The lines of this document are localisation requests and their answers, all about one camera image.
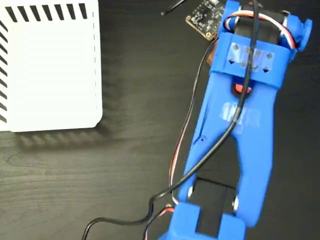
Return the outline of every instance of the dark wooden table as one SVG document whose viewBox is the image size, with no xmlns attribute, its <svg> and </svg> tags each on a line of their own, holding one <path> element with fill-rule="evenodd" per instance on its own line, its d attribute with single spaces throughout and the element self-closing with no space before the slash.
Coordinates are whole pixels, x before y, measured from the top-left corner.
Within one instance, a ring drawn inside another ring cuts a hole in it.
<svg viewBox="0 0 320 240">
<path fill-rule="evenodd" d="M 208 42 L 185 23 L 190 0 L 161 17 L 171 0 L 100 1 L 104 114 L 95 129 L 0 134 L 0 239 L 79 240 L 94 217 L 133 220 L 167 174 L 187 113 L 194 76 Z M 274 169 L 258 226 L 248 240 L 319 239 L 320 3 L 264 0 L 314 20 L 307 50 L 290 64 L 275 105 Z M 208 80 L 204 67 L 199 111 Z M 197 114 L 183 143 L 188 153 Z M 236 148 L 230 140 L 200 175 L 235 186 Z M 157 203 L 160 209 L 170 198 Z M 155 240 L 169 216 L 150 230 Z M 99 224 L 89 240 L 140 240 L 143 226 Z"/>
</svg>

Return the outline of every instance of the black wire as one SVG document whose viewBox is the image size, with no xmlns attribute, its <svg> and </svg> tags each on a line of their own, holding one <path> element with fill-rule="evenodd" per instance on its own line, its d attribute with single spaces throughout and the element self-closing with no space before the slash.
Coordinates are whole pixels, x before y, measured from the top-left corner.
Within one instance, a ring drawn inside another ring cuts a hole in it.
<svg viewBox="0 0 320 240">
<path fill-rule="evenodd" d="M 157 219 L 161 216 L 161 214 L 162 214 L 163 211 L 165 211 L 165 210 L 167 210 L 167 209 L 169 209 L 169 208 L 170 208 L 170 207 L 167 207 L 167 206 L 166 206 L 166 207 L 163 208 L 160 212 L 158 212 L 153 218 L 150 219 L 150 221 L 149 221 L 148 224 L 145 226 L 145 229 L 144 229 L 144 231 L 143 231 L 143 240 L 146 238 L 146 234 L 147 234 L 147 231 L 148 231 L 150 225 L 151 225 L 155 220 L 157 220 Z"/>
<path fill-rule="evenodd" d="M 226 28 L 226 22 L 227 22 L 227 20 L 228 19 L 232 19 L 232 18 L 246 18 L 246 19 L 252 19 L 253 17 L 252 16 L 228 16 L 224 21 L 223 21 L 223 27 L 227 30 L 227 31 L 229 31 L 229 32 L 233 32 L 233 31 L 231 31 L 231 30 L 229 30 L 229 29 L 227 29 Z M 296 46 L 297 45 L 297 42 L 296 42 L 296 40 L 295 40 L 295 38 L 293 37 L 293 35 L 292 35 L 292 33 L 291 33 L 291 31 L 286 27 L 286 26 L 283 26 L 289 33 L 290 33 L 290 35 L 292 36 L 292 40 L 293 40 L 293 43 L 294 43 L 294 45 Z"/>
<path fill-rule="evenodd" d="M 245 104 L 245 97 L 247 90 L 249 88 L 249 83 L 250 83 L 250 77 L 251 77 L 251 72 L 252 72 L 252 64 L 253 64 L 253 59 L 254 59 L 254 52 L 256 48 L 256 43 L 257 43 L 257 37 L 258 37 L 258 29 L 259 29 L 259 5 L 257 0 L 253 0 L 253 13 L 254 13 L 254 21 L 253 21 L 253 27 L 252 27 L 252 37 L 251 37 L 251 43 L 250 43 L 250 52 L 249 52 L 249 57 L 248 57 L 248 64 L 246 66 L 245 70 L 245 76 L 244 76 L 244 83 L 243 83 L 243 90 L 238 102 L 238 106 L 235 110 L 234 116 L 232 118 L 232 121 L 229 125 L 229 127 L 226 129 L 224 134 L 218 139 L 218 141 L 214 144 L 214 146 L 207 152 L 202 159 L 194 165 L 194 167 L 187 172 L 177 183 L 173 184 L 171 187 L 168 187 L 167 189 L 153 195 L 149 199 L 149 210 L 146 214 L 141 219 L 138 220 L 120 220 L 120 219 L 115 219 L 115 218 L 110 218 L 110 217 L 99 217 L 96 219 L 93 219 L 89 224 L 86 226 L 85 231 L 82 236 L 82 240 L 86 240 L 88 233 L 91 229 L 91 227 L 100 222 L 105 222 L 105 223 L 111 223 L 115 225 L 122 225 L 122 226 L 136 226 L 143 224 L 147 222 L 148 220 L 151 219 L 153 212 L 154 212 L 154 203 L 155 201 L 162 199 L 164 196 L 170 194 L 172 191 L 176 190 L 179 188 L 186 180 L 188 180 L 196 171 L 201 168 L 210 158 L 212 154 L 214 154 L 221 146 L 222 144 L 227 140 L 227 138 L 231 135 L 233 129 L 237 125 L 237 121 L 242 113 L 244 104 Z"/>
<path fill-rule="evenodd" d="M 203 64 L 206 60 L 206 57 L 208 55 L 208 53 L 210 52 L 210 49 L 212 48 L 212 46 L 216 43 L 216 41 L 218 40 L 218 38 L 216 38 L 215 40 L 213 40 L 211 42 L 211 44 L 208 46 L 208 48 L 206 49 L 201 61 L 200 61 L 200 64 L 199 64 L 199 67 L 198 67 L 198 71 L 196 73 L 196 76 L 195 76 L 195 79 L 194 79 L 194 84 L 193 84 L 193 88 L 192 88 L 192 96 L 191 96 L 191 102 L 190 102 L 190 106 L 189 106 L 189 109 L 188 109 L 188 112 L 186 114 L 186 118 L 184 120 L 184 123 L 182 125 L 182 129 L 181 129 L 181 132 L 180 132 L 180 136 L 179 136 L 179 139 L 175 145 L 175 152 L 177 151 L 177 147 L 178 147 L 178 144 L 179 144 L 179 141 L 181 140 L 182 138 L 182 133 L 183 133 L 183 130 L 184 128 L 186 127 L 187 123 L 188 123 L 188 118 L 190 117 L 190 115 L 192 114 L 192 111 L 193 111 L 193 108 L 194 108 L 194 104 L 195 104 L 195 97 L 196 97 L 196 91 L 197 91 L 197 88 L 198 88 L 198 82 L 199 82 L 199 77 L 200 77 L 200 73 L 201 73 L 201 69 L 203 67 Z M 170 172 L 169 172 L 169 187 L 171 187 L 171 167 L 170 167 Z"/>
<path fill-rule="evenodd" d="M 161 16 L 167 15 L 171 13 L 173 10 L 175 10 L 177 7 L 179 7 L 181 4 L 183 4 L 186 0 L 178 0 L 175 4 L 169 6 L 165 11 L 161 12 Z"/>
</svg>

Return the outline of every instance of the black stripe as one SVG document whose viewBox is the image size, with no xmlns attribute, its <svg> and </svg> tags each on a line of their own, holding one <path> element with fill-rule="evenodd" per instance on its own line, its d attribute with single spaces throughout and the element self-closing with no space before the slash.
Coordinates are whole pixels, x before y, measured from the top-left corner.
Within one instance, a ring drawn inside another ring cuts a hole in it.
<svg viewBox="0 0 320 240">
<path fill-rule="evenodd" d="M 71 19 L 75 20 L 76 19 L 76 14 L 75 14 L 74 5 L 73 4 L 67 4 L 66 6 L 67 6 L 67 8 L 69 10 Z"/>
<path fill-rule="evenodd" d="M 8 87 L 8 85 L 1 78 L 0 78 L 0 84 L 6 88 Z"/>
<path fill-rule="evenodd" d="M 2 38 L 6 43 L 8 43 L 8 39 L 0 32 L 0 38 Z"/>
<path fill-rule="evenodd" d="M 5 95 L 2 91 L 0 91 L 0 96 L 3 97 L 4 99 L 7 99 L 7 95 Z"/>
<path fill-rule="evenodd" d="M 17 18 L 16 18 L 16 15 L 15 15 L 12 7 L 6 6 L 5 9 L 6 9 L 6 11 L 8 12 L 9 16 L 11 17 L 12 21 L 14 21 L 15 23 L 17 23 L 18 20 L 17 20 Z"/>
<path fill-rule="evenodd" d="M 8 28 L 4 25 L 4 23 L 0 20 L 0 26 L 4 28 L 8 32 Z"/>
<path fill-rule="evenodd" d="M 80 10 L 81 10 L 83 19 L 88 19 L 87 10 L 86 10 L 86 4 L 85 3 L 79 3 L 79 7 L 80 7 Z"/>
<path fill-rule="evenodd" d="M 2 73 L 3 75 L 5 75 L 6 77 L 8 77 L 8 73 L 7 73 L 5 70 L 3 70 L 2 67 L 0 67 L 0 73 Z"/>
<path fill-rule="evenodd" d="M 43 11 L 46 15 L 46 17 L 48 18 L 49 21 L 52 21 L 52 16 L 51 16 L 51 12 L 50 12 L 50 8 L 48 5 L 42 5 Z"/>
<path fill-rule="evenodd" d="M 65 20 L 64 13 L 62 12 L 62 9 L 61 9 L 61 5 L 55 4 L 54 7 L 55 7 L 56 12 L 58 13 L 60 20 Z"/>
<path fill-rule="evenodd" d="M 33 15 L 34 15 L 35 19 L 36 19 L 38 22 L 40 22 L 41 19 L 40 19 L 40 15 L 39 15 L 37 6 L 32 5 L 32 6 L 30 6 L 30 8 L 31 8 L 31 11 L 33 12 Z"/>
<path fill-rule="evenodd" d="M 0 49 L 1 49 L 2 51 L 4 51 L 6 54 L 8 54 L 7 49 L 5 49 L 5 47 L 4 47 L 4 46 L 2 46 L 2 44 L 1 44 L 1 43 L 0 43 Z"/>
<path fill-rule="evenodd" d="M 28 18 L 28 15 L 27 15 L 27 12 L 25 10 L 25 7 L 24 6 L 18 6 L 18 9 L 23 17 L 23 19 L 26 21 L 26 22 L 29 22 L 29 18 Z"/>
<path fill-rule="evenodd" d="M 8 62 L 0 55 L 0 61 L 2 61 L 5 65 L 8 65 Z"/>
<path fill-rule="evenodd" d="M 2 115 L 0 115 L 0 121 L 7 123 L 7 119 Z"/>
<path fill-rule="evenodd" d="M 0 109 L 3 109 L 3 110 L 5 110 L 5 111 L 8 110 L 7 107 L 6 107 L 5 105 L 3 105 L 1 102 L 0 102 Z"/>
</svg>

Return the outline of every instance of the blue bracket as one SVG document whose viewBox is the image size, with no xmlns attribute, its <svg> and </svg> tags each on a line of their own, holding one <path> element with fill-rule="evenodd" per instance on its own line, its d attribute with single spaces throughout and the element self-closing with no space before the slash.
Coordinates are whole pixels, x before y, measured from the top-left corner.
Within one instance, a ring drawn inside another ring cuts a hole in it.
<svg viewBox="0 0 320 240">
<path fill-rule="evenodd" d="M 186 174 L 210 150 L 232 120 L 239 99 L 232 93 L 234 84 L 243 84 L 251 40 L 227 32 L 223 21 L 240 4 L 229 0 L 218 31 L 219 41 L 210 69 L 209 81 L 184 169 Z M 281 88 L 288 63 L 309 40 L 312 21 L 301 23 L 287 16 L 287 28 L 297 49 L 289 49 L 281 38 L 279 45 L 257 41 L 250 87 L 242 114 L 232 136 L 236 139 L 240 179 L 236 190 L 234 216 L 222 215 L 217 238 L 197 233 L 198 206 L 187 203 L 196 175 L 190 177 L 178 194 L 168 232 L 160 240 L 243 240 L 246 227 L 254 227 L 260 217 L 273 165 L 273 121 L 277 91 Z"/>
</svg>

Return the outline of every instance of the circuit board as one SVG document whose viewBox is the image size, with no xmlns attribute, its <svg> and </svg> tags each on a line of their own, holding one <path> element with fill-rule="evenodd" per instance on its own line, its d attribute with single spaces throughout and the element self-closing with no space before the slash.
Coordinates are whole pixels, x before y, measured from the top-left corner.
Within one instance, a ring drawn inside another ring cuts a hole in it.
<svg viewBox="0 0 320 240">
<path fill-rule="evenodd" d="M 219 0 L 203 0 L 185 21 L 211 41 L 217 35 L 224 10 L 225 4 Z"/>
</svg>

